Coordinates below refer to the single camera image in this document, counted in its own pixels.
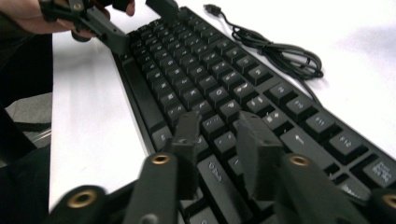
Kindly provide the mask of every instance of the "finger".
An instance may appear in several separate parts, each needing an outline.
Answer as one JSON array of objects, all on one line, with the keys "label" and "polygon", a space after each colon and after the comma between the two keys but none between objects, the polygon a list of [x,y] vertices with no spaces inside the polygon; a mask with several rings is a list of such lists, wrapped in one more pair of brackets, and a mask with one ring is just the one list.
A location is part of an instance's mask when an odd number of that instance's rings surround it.
[{"label": "finger", "polygon": [[134,0],[130,0],[130,3],[125,9],[125,12],[128,16],[133,16],[134,15]]}]

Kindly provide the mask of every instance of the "brass screw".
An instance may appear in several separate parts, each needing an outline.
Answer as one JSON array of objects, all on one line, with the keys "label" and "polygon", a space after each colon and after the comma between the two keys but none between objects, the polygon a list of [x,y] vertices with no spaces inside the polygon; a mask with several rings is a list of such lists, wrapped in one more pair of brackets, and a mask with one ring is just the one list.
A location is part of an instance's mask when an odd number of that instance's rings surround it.
[{"label": "brass screw", "polygon": [[163,165],[170,161],[170,158],[165,155],[158,155],[151,159],[151,162],[157,165]]},{"label": "brass screw", "polygon": [[305,157],[301,157],[301,156],[293,156],[289,158],[290,162],[295,164],[295,165],[299,165],[299,166],[307,166],[309,165],[309,160]]},{"label": "brass screw", "polygon": [[79,192],[67,201],[67,205],[72,208],[81,208],[93,203],[97,198],[96,191],[93,189],[86,189]]},{"label": "brass screw", "polygon": [[83,9],[82,5],[80,3],[75,3],[73,5],[73,9],[81,11]]}]

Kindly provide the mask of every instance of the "space bar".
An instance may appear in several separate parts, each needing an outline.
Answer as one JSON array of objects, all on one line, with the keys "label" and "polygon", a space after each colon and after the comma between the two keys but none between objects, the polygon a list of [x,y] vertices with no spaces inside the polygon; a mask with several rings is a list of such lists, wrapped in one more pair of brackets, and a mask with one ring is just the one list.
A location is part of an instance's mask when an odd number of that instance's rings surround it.
[{"label": "space bar", "polygon": [[166,124],[163,114],[155,102],[135,61],[131,60],[124,62],[122,66],[131,87],[131,91],[134,94],[134,100],[140,110],[140,116],[143,118],[149,134],[152,134]]}]

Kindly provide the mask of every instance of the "keyboard key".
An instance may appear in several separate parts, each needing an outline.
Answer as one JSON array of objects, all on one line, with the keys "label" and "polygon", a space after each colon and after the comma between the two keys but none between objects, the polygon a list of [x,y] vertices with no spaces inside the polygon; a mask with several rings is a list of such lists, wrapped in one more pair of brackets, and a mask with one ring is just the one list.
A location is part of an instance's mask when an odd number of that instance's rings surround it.
[{"label": "keyboard key", "polygon": [[208,140],[212,140],[226,131],[224,121],[219,115],[215,115],[210,119],[202,122],[202,131]]},{"label": "keyboard key", "polygon": [[224,121],[227,124],[230,124],[234,120],[238,119],[239,111],[241,111],[241,109],[241,106],[235,100],[231,100],[219,108],[219,113]]},{"label": "keyboard key", "polygon": [[187,112],[187,111],[186,111],[186,109],[184,108],[184,106],[183,106],[182,104],[176,105],[175,107],[173,107],[172,109],[170,109],[170,110],[168,110],[168,111],[166,112],[166,117],[168,118],[168,121],[169,121],[169,123],[171,124],[171,127],[172,127],[173,129],[175,129],[176,126],[177,126],[178,118],[179,118],[182,114],[184,114],[184,113],[186,113],[186,112]]},{"label": "keyboard key", "polygon": [[317,112],[312,104],[312,100],[308,100],[308,98],[303,96],[298,96],[286,103],[285,111],[289,117],[299,123]]},{"label": "keyboard key", "polygon": [[198,170],[214,205],[225,215],[225,222],[222,223],[240,224],[253,218],[248,205],[215,156],[200,161]]},{"label": "keyboard key", "polygon": [[246,82],[233,89],[233,95],[240,105],[244,105],[247,101],[256,97],[258,93],[250,83]]},{"label": "keyboard key", "polygon": [[166,147],[167,141],[169,139],[171,139],[172,137],[173,137],[173,135],[167,126],[154,132],[151,135],[151,139],[154,144],[155,150],[157,152],[164,150],[164,148]]},{"label": "keyboard key", "polygon": [[368,201],[370,199],[370,190],[367,189],[361,182],[358,182],[358,180],[354,177],[348,177],[346,180],[338,184],[337,188],[357,199],[363,201]]},{"label": "keyboard key", "polygon": [[320,169],[334,172],[334,161],[322,147],[299,128],[293,128],[280,136],[283,144],[293,153],[302,154],[315,161]]},{"label": "keyboard key", "polygon": [[227,91],[233,90],[235,87],[241,85],[244,82],[245,80],[242,79],[242,76],[238,72],[232,70],[225,74],[220,80],[221,85]]},{"label": "keyboard key", "polygon": [[256,67],[258,64],[256,62],[256,59],[254,59],[252,56],[245,56],[235,63],[235,68],[238,72],[241,74],[247,73],[250,69]]},{"label": "keyboard key", "polygon": [[266,94],[276,105],[283,104],[296,96],[296,93],[293,91],[291,85],[286,83],[277,84]]},{"label": "keyboard key", "polygon": [[273,75],[269,73],[268,68],[264,65],[259,65],[247,72],[247,80],[254,86],[259,86],[271,77]]},{"label": "keyboard key", "polygon": [[380,188],[396,185],[396,164],[386,158],[378,158],[363,168],[363,172]]},{"label": "keyboard key", "polygon": [[196,104],[192,107],[193,111],[198,111],[202,117],[202,120],[209,118],[210,116],[214,115],[214,111],[210,103],[206,100],[202,101],[201,103]]},{"label": "keyboard key", "polygon": [[194,105],[196,105],[198,102],[202,101],[204,98],[202,97],[201,93],[198,91],[198,89],[194,88],[189,91],[186,91],[182,95],[182,101],[184,105],[190,110]]},{"label": "keyboard key", "polygon": [[269,100],[262,95],[256,96],[247,102],[247,111],[259,117],[267,116],[273,110],[274,108],[271,106]]},{"label": "keyboard key", "polygon": [[306,131],[317,141],[328,137],[336,129],[335,120],[329,114],[318,112],[305,121]]},{"label": "keyboard key", "polygon": [[215,150],[222,160],[235,154],[235,145],[236,138],[232,132],[227,132],[215,139]]},{"label": "keyboard key", "polygon": [[327,149],[343,164],[358,158],[367,148],[349,131],[343,131],[330,140]]},{"label": "keyboard key", "polygon": [[198,88],[204,95],[208,95],[218,86],[219,83],[212,76],[205,77],[198,83]]}]

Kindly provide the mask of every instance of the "table surface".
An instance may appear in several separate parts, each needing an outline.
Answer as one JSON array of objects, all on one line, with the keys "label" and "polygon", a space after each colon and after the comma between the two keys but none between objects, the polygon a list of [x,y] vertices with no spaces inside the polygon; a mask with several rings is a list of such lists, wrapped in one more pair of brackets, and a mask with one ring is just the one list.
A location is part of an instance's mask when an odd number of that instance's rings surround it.
[{"label": "table surface", "polygon": [[[223,20],[205,13],[206,1],[177,2],[230,33]],[[396,141],[391,140],[396,136],[394,1],[212,0],[210,4],[221,7],[229,21],[276,43],[315,52],[322,60],[324,78],[307,84],[323,106],[396,159]],[[132,18],[108,10],[125,33],[159,18],[143,0],[136,0]],[[68,32],[54,35],[53,47],[50,209],[77,186],[97,185],[110,193],[136,180],[147,156],[111,52],[97,39],[79,43]]]}]

